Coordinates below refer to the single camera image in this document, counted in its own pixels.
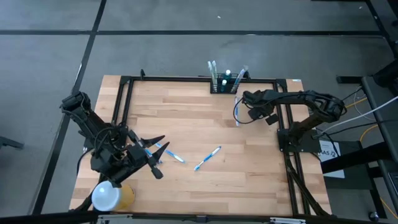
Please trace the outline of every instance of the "gray floor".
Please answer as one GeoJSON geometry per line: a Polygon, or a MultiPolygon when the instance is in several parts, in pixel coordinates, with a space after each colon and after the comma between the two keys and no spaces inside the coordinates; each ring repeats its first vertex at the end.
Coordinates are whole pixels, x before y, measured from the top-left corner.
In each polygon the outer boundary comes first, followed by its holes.
{"type": "MultiPolygon", "coordinates": [[[[394,15],[384,1],[374,1],[381,19],[394,15]]],[[[88,29],[100,0],[3,0],[0,29],[88,29]]],[[[100,30],[376,30],[365,3],[311,1],[108,1],[100,30]]],[[[396,30],[387,27],[393,36],[396,30]]],[[[68,96],[88,36],[0,35],[0,135],[25,143],[0,151],[0,216],[25,215],[58,128],[61,99],[68,96]]],[[[246,64],[252,77],[299,78],[304,88],[344,97],[356,85],[338,85],[336,75],[370,75],[392,60],[383,39],[355,37],[282,37],[233,35],[97,36],[81,90],[92,102],[103,75],[207,75],[207,60],[218,69],[238,71],[246,64]]],[[[367,103],[358,109],[369,109],[367,103]]],[[[343,118],[356,116],[351,108],[343,118]]],[[[70,124],[44,212],[64,212],[75,185],[76,162],[83,138],[70,124]]],[[[336,139],[358,139],[364,128],[336,139]]],[[[374,130],[364,145],[381,140],[374,130]]],[[[377,187],[389,201],[382,180],[377,187]]],[[[367,191],[328,189],[332,211],[344,218],[367,220],[374,210],[367,191]]],[[[388,214],[388,222],[394,222],[388,214]]],[[[142,223],[168,223],[140,221],[142,223]]]]}

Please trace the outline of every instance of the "table leg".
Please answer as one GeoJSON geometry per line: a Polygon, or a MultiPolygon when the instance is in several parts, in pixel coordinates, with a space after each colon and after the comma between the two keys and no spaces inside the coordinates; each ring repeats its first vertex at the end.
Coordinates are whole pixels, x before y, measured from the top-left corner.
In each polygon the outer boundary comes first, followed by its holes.
{"type": "Polygon", "coordinates": [[[374,174],[372,174],[372,168],[369,167],[369,164],[365,164],[365,166],[366,166],[368,175],[371,179],[372,189],[369,190],[369,193],[371,194],[374,208],[376,209],[376,212],[380,218],[387,218],[386,211],[384,210],[383,203],[381,202],[381,199],[380,199],[379,191],[377,190],[376,183],[374,182],[374,179],[373,179],[374,174]]]}
{"type": "Polygon", "coordinates": [[[13,141],[13,140],[5,138],[5,137],[0,137],[0,148],[1,148],[1,146],[11,146],[16,149],[22,149],[24,147],[24,145],[22,143],[13,141]]]}

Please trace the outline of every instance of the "yellow cable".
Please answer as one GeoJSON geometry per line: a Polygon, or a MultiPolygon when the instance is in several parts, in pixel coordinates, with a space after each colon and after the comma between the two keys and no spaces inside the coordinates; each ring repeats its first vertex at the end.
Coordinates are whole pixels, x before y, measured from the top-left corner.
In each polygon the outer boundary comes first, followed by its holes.
{"type": "Polygon", "coordinates": [[[359,138],[359,141],[362,142],[362,139],[363,139],[363,137],[365,137],[365,134],[368,133],[368,132],[369,132],[370,130],[372,130],[373,128],[376,128],[376,127],[378,127],[377,124],[374,125],[374,126],[371,126],[371,127],[368,128],[367,130],[365,130],[365,131],[363,132],[363,134],[361,135],[361,137],[359,138]]]}
{"type": "Polygon", "coordinates": [[[354,106],[354,105],[357,104],[357,103],[364,102],[366,99],[367,99],[367,97],[365,97],[365,98],[363,98],[362,100],[359,100],[359,101],[357,101],[357,102],[355,102],[355,103],[352,103],[352,104],[346,106],[346,108],[352,107],[352,106],[354,106]]]}
{"type": "Polygon", "coordinates": [[[383,198],[380,197],[381,202],[383,203],[384,206],[386,206],[386,208],[391,212],[391,214],[398,219],[398,216],[391,210],[390,207],[388,207],[387,203],[383,200],[383,198]]]}
{"type": "MultiPolygon", "coordinates": [[[[359,139],[360,142],[362,142],[363,137],[365,137],[365,134],[368,133],[370,130],[372,130],[373,128],[378,127],[378,125],[374,125],[371,126],[370,128],[368,128],[367,130],[365,130],[362,135],[361,138],[359,139]]],[[[383,203],[383,205],[390,211],[390,213],[394,216],[394,218],[398,219],[398,216],[391,210],[390,207],[388,207],[387,203],[383,200],[383,198],[380,197],[381,202],[383,203]]]]}

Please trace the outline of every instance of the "metal stand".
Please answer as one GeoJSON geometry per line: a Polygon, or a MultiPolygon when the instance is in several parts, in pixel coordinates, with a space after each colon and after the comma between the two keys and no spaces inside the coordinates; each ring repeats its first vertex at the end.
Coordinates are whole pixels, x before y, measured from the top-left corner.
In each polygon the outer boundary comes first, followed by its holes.
{"type": "Polygon", "coordinates": [[[14,140],[0,136],[0,149],[1,149],[1,146],[11,146],[16,149],[22,149],[24,147],[24,145],[22,143],[19,143],[14,140]]]}
{"type": "Polygon", "coordinates": [[[362,77],[341,77],[337,76],[336,81],[340,84],[360,84],[362,77]]]}
{"type": "Polygon", "coordinates": [[[325,162],[321,162],[324,174],[349,168],[355,165],[366,164],[379,159],[390,159],[390,150],[385,142],[380,142],[349,154],[345,154],[325,162]]]}
{"type": "Polygon", "coordinates": [[[316,135],[315,130],[309,130],[304,133],[300,142],[294,146],[289,142],[289,129],[278,129],[277,137],[279,142],[279,150],[283,152],[320,152],[321,147],[319,140],[312,139],[312,136],[316,135]]]}
{"type": "Polygon", "coordinates": [[[380,199],[379,191],[377,190],[376,183],[374,182],[373,177],[371,175],[371,168],[367,164],[365,166],[366,166],[368,175],[371,178],[372,189],[369,190],[369,193],[371,194],[374,208],[376,209],[376,214],[380,218],[387,218],[386,211],[384,210],[383,203],[381,202],[381,199],[380,199]]]}

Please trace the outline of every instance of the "pen cup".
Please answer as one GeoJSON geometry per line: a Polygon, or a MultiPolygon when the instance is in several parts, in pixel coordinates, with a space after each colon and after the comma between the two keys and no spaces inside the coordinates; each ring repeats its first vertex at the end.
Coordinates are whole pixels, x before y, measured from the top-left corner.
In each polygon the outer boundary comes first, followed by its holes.
{"type": "Polygon", "coordinates": [[[135,192],[128,184],[114,188],[111,182],[104,181],[95,187],[91,201],[97,210],[107,212],[128,208],[135,197],[135,192]]]}
{"type": "Polygon", "coordinates": [[[237,73],[230,73],[229,75],[217,73],[217,82],[214,83],[213,79],[210,80],[210,93],[236,94],[239,86],[239,83],[235,84],[237,77],[237,73]]]}

